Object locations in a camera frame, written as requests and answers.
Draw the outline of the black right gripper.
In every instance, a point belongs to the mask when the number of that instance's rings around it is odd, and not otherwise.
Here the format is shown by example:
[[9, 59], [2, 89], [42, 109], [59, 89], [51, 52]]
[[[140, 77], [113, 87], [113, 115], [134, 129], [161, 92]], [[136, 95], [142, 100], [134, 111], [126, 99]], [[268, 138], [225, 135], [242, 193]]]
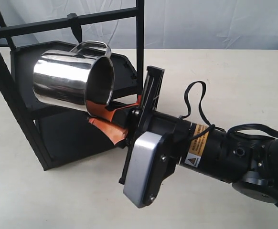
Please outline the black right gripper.
[[190, 134], [192, 133], [192, 123], [182, 118], [157, 111], [163, 77], [164, 69], [148, 66], [142, 96], [138, 95], [137, 101], [133, 104], [125, 104], [122, 106], [115, 105], [113, 109], [109, 109], [106, 105], [96, 104], [86, 100], [88, 112], [92, 116], [107, 120], [89, 118], [88, 122], [104, 133], [114, 145], [126, 139], [127, 129], [114, 125], [108, 121], [113, 120], [117, 110], [139, 105], [138, 108], [130, 113], [130, 122], [128, 125], [130, 133], [127, 140], [128, 152], [121, 178], [119, 179], [120, 184], [125, 183], [131, 151], [135, 140], [146, 131], [159, 135], [173, 134], [172, 152], [164, 178], [171, 176], [175, 172], [177, 165], [183, 166], [183, 160], [187, 155], [187, 148], [190, 146], [189, 140]]

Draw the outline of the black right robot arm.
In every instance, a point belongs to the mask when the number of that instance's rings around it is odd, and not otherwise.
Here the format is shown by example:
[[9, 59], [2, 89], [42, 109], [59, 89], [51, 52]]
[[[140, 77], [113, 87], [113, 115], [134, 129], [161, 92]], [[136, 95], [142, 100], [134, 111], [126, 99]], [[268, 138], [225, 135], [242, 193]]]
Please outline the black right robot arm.
[[128, 148], [119, 180], [138, 208], [156, 199], [164, 179], [182, 166], [231, 184], [250, 198], [278, 207], [278, 131], [262, 124], [223, 130], [208, 120], [189, 122], [156, 110], [164, 70], [147, 67], [136, 103], [88, 102], [90, 124], [115, 145]]

